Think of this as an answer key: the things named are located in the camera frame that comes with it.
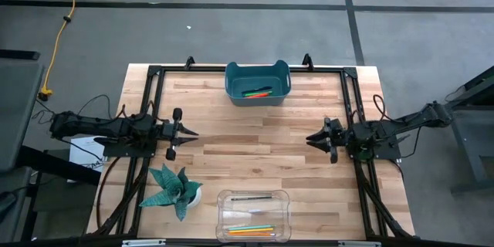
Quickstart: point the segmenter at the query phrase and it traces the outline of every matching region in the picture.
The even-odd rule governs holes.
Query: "succulent plant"
[[[187,205],[190,200],[195,197],[195,194],[202,183],[189,181],[185,175],[185,167],[178,174],[168,169],[163,164],[161,170],[149,169],[154,180],[163,188],[163,191],[150,196],[143,200],[139,206],[175,206],[175,213],[180,221],[184,220],[187,214]]]

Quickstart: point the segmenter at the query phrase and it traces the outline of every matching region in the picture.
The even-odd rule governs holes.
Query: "white plant pot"
[[[195,198],[194,198],[194,200],[192,200],[187,205],[187,210],[193,208],[196,205],[198,205],[199,202],[201,202],[201,197],[202,197],[202,191],[201,191],[201,188],[198,188],[198,190],[195,192]]]

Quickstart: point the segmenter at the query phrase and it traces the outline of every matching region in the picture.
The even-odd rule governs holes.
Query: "wooden table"
[[[126,105],[127,114],[139,111],[148,66],[128,67],[119,104]],[[357,71],[366,118],[378,119],[372,102],[375,93],[382,95],[377,68],[361,66]],[[340,78],[334,73],[294,73],[292,86],[280,107],[235,107],[225,93],[223,73],[167,73],[159,117],[171,118],[172,110],[181,107],[182,123],[201,136],[179,147],[176,161],[165,159],[167,143],[159,143],[151,167],[165,163],[178,172],[185,166],[190,179],[204,184],[202,200],[183,222],[173,206],[144,208],[138,236],[214,239],[221,190],[283,189],[291,201],[291,239],[365,239],[355,170],[344,148],[338,150],[338,163],[330,164],[329,154],[307,146],[305,140],[323,126],[324,117],[337,117],[347,125]],[[122,198],[128,164],[129,159],[120,159],[108,176],[101,198],[103,221]],[[375,164],[383,202],[414,234],[400,172],[389,161]],[[149,174],[145,197],[160,189]],[[131,203],[126,230],[133,210]],[[378,232],[373,205],[370,212]],[[87,231],[94,230],[95,209]]]

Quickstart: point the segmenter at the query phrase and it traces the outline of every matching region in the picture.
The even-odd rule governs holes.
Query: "concrete floor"
[[[344,0],[87,0],[126,2],[334,4]],[[354,0],[355,5],[493,6],[494,0]],[[0,48],[42,53],[49,65],[67,8],[0,6]],[[494,15],[481,13],[357,12],[365,64],[377,66],[389,114],[419,110],[492,66]],[[356,65],[347,12],[224,9],[78,8],[63,33],[49,82],[53,110],[75,110],[100,93],[117,110],[128,63],[300,63]],[[104,117],[105,109],[86,111]],[[48,126],[29,125],[25,143],[66,146]],[[403,154],[413,138],[401,145]],[[415,156],[404,160],[404,183],[417,235],[423,239],[494,245],[494,194],[453,197],[449,188],[471,172],[451,129],[421,132]],[[79,235],[87,217],[64,211],[46,216],[39,238]]]

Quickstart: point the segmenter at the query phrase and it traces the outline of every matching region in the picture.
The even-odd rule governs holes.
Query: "clear plastic container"
[[[289,196],[283,190],[221,191],[216,237],[220,242],[287,242],[292,235],[289,203]],[[258,226],[272,230],[259,231],[262,235],[259,232],[232,233],[242,227]]]

